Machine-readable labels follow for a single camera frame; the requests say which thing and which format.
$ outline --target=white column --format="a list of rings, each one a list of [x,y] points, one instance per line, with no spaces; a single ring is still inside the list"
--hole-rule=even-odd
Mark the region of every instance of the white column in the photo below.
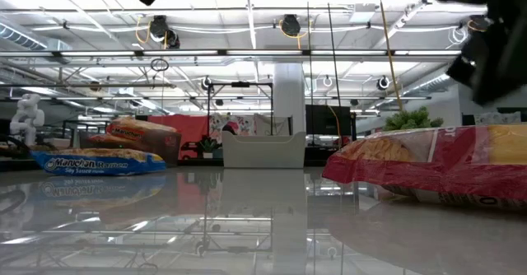
[[[304,70],[301,63],[274,64],[274,116],[293,118],[293,134],[305,131]]]

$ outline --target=chip bag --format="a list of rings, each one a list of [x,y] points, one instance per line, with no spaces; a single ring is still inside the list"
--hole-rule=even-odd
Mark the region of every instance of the chip bag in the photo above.
[[[333,154],[323,177],[426,202],[526,208],[527,125],[376,133]]]

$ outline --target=hanging wire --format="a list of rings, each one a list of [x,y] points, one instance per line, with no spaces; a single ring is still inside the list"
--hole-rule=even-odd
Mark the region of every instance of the hanging wire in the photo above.
[[[399,89],[397,88],[397,82],[395,81],[394,60],[392,59],[392,51],[389,48],[388,26],[386,25],[385,6],[382,3],[382,0],[379,0],[379,1],[380,1],[380,12],[382,14],[382,21],[385,25],[385,38],[386,38],[386,49],[388,50],[389,70],[392,73],[392,82],[393,82],[394,89],[395,89],[395,96],[397,97],[397,104],[399,105],[399,111],[403,111],[403,102],[401,101],[401,97],[399,96]]]
[[[329,0],[328,0],[328,15],[329,15],[329,29],[333,30],[333,22],[331,20],[331,5],[329,4]],[[335,39],[333,37],[333,33],[331,33],[331,48],[333,49],[333,66],[335,69],[335,76],[337,77],[338,76],[337,56],[335,54]],[[342,121],[342,120],[341,119],[339,120],[338,118],[343,117],[343,108],[342,108],[342,103],[340,102],[340,87],[338,86],[338,78],[335,79],[335,86],[337,87],[338,117],[336,115],[335,116],[337,117],[338,129],[340,129],[339,121]],[[342,148],[342,136],[340,134],[338,135],[338,148]]]

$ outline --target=white humanoid robot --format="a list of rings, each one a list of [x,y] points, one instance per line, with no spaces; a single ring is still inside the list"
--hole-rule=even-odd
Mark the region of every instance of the white humanoid robot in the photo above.
[[[39,110],[37,104],[40,101],[40,96],[37,94],[24,94],[22,100],[18,101],[18,110],[13,116],[9,125],[12,135],[17,135],[20,131],[24,131],[26,140],[24,143],[28,146],[35,145],[36,128],[44,126],[44,111]]]

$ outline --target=white pipe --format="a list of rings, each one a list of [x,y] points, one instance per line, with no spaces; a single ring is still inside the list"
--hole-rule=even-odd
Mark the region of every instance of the white pipe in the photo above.
[[[115,40],[117,43],[121,44],[123,47],[128,49],[128,46],[126,44],[123,44],[117,36],[113,35],[110,31],[108,31],[106,28],[104,28],[96,19],[94,19],[92,16],[88,15],[87,12],[85,12],[81,7],[79,7],[73,0],[67,0],[69,1],[75,9],[84,16],[91,24],[95,25],[97,28],[105,32],[106,35],[108,35],[112,40]]]

